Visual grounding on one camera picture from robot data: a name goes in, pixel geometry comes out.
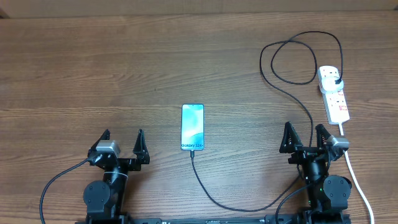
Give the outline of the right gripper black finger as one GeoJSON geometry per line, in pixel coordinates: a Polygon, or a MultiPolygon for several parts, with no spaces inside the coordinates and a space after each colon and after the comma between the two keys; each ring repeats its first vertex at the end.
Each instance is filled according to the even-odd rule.
{"type": "Polygon", "coordinates": [[[331,147],[331,142],[328,141],[331,134],[326,130],[324,125],[318,124],[316,127],[317,134],[317,148],[319,149],[329,149],[331,147]]]}
{"type": "Polygon", "coordinates": [[[279,148],[280,153],[295,153],[303,146],[296,130],[290,121],[285,123],[284,135],[279,148]]]}

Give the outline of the smartphone with lit screen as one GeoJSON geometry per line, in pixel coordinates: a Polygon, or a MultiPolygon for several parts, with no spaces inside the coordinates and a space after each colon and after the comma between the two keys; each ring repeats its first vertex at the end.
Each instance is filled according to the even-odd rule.
{"type": "Polygon", "coordinates": [[[182,105],[181,150],[201,151],[205,148],[203,104],[182,105]]]}

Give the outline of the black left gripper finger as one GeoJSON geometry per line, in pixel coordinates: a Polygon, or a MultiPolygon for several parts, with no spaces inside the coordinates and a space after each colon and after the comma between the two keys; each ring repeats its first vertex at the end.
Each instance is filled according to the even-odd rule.
{"type": "Polygon", "coordinates": [[[136,143],[133,148],[133,153],[136,155],[136,159],[139,163],[150,164],[150,155],[147,150],[144,131],[142,129],[138,131],[136,143]]]}
{"type": "Polygon", "coordinates": [[[110,138],[110,131],[106,129],[104,133],[101,135],[101,137],[90,147],[90,152],[96,150],[96,147],[101,140],[109,140],[109,138],[110,138]]]}

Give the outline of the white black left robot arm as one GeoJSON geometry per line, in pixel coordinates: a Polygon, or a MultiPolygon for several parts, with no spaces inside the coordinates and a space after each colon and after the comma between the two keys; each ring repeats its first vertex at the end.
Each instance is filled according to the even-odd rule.
{"type": "Polygon", "coordinates": [[[131,216],[122,211],[128,173],[140,171],[141,166],[150,163],[144,131],[138,130],[133,147],[135,158],[122,158],[117,141],[110,139],[106,129],[101,137],[89,148],[87,158],[50,179],[42,191],[39,202],[40,221],[45,223],[43,204],[50,185],[62,175],[89,163],[104,170],[103,179],[89,183],[83,192],[86,205],[85,223],[132,223],[131,216]]]}

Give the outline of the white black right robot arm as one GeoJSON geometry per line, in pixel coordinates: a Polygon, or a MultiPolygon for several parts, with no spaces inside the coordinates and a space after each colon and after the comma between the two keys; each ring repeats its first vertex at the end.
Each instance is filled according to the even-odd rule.
{"type": "Polygon", "coordinates": [[[349,149],[349,141],[343,136],[330,134],[324,125],[316,127],[317,145],[304,146],[290,122],[285,123],[284,135],[279,152],[290,154],[289,164],[302,168],[305,186],[292,192],[278,205],[274,220],[276,223],[350,223],[343,214],[348,208],[352,183],[346,177],[328,173],[331,162],[337,161],[349,149]],[[294,195],[306,190],[308,207],[296,214],[281,218],[279,211],[294,195]]]}

